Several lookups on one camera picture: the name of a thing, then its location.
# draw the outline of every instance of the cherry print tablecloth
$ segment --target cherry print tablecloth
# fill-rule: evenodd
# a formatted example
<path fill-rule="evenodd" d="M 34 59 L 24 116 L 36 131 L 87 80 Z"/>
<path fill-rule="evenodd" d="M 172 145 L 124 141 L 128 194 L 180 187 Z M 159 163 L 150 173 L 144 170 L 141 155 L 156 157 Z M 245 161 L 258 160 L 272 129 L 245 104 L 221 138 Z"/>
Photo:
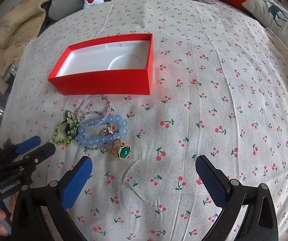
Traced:
<path fill-rule="evenodd" d="M 270 30 L 220 3 L 121 0 L 60 20 L 25 49 L 0 143 L 50 141 L 64 111 L 88 97 L 63 96 L 47 81 L 68 45 L 145 32 L 154 34 L 151 96 L 110 95 L 114 113 L 128 120 L 130 159 L 76 142 L 57 146 L 33 187 L 88 155 L 93 172 L 69 209 L 87 240 L 201 240 L 220 213 L 195 171 L 205 154 L 228 178 L 268 184 L 280 235 L 288 232 L 288 51 Z M 87 109 L 98 110 L 100 102 L 92 104 Z"/>

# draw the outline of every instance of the gold ring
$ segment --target gold ring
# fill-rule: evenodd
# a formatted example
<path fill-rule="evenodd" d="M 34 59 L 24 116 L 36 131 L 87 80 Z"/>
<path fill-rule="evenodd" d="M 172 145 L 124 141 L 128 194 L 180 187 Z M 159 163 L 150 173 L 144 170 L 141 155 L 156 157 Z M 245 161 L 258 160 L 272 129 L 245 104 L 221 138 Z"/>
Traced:
<path fill-rule="evenodd" d="M 127 159 L 130 156 L 130 145 L 125 144 L 120 139 L 116 139 L 111 143 L 109 153 L 119 160 Z"/>

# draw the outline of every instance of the green bead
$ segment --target green bead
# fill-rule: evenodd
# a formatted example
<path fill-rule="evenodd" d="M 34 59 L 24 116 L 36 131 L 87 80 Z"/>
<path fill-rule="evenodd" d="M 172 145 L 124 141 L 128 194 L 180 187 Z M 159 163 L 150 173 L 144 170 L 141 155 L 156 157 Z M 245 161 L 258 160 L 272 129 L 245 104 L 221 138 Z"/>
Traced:
<path fill-rule="evenodd" d="M 122 147 L 119 152 L 119 157 L 121 159 L 126 159 L 129 155 L 130 155 L 130 148 L 128 146 Z"/>

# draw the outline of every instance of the metal screw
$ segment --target metal screw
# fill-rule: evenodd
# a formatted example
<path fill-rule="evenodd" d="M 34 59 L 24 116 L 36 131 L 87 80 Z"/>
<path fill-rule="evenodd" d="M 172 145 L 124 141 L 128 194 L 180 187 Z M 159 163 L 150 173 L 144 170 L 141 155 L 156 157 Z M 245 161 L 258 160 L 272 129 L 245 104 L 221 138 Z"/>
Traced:
<path fill-rule="evenodd" d="M 58 184 L 58 181 L 57 181 L 57 180 L 52 180 L 52 181 L 50 181 L 50 183 L 49 183 L 49 185 L 50 185 L 51 187 L 56 187 L 57 184 Z"/>
<path fill-rule="evenodd" d="M 261 188 L 263 188 L 263 189 L 268 189 L 269 187 L 267 186 L 267 184 L 262 183 L 262 184 L 261 184 Z"/>
<path fill-rule="evenodd" d="M 239 182 L 238 182 L 238 180 L 236 180 L 236 179 L 232 179 L 232 180 L 231 180 L 231 184 L 232 184 L 233 186 L 238 186 Z"/>

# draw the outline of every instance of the open box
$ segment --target open box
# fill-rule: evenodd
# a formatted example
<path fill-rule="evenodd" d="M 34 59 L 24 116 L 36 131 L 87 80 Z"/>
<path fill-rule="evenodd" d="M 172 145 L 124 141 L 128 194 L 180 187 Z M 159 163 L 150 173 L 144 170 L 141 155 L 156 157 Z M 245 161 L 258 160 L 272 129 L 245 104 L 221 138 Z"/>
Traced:
<path fill-rule="evenodd" d="M 153 35 L 115 35 L 70 45 L 48 80 L 63 95 L 150 95 Z"/>

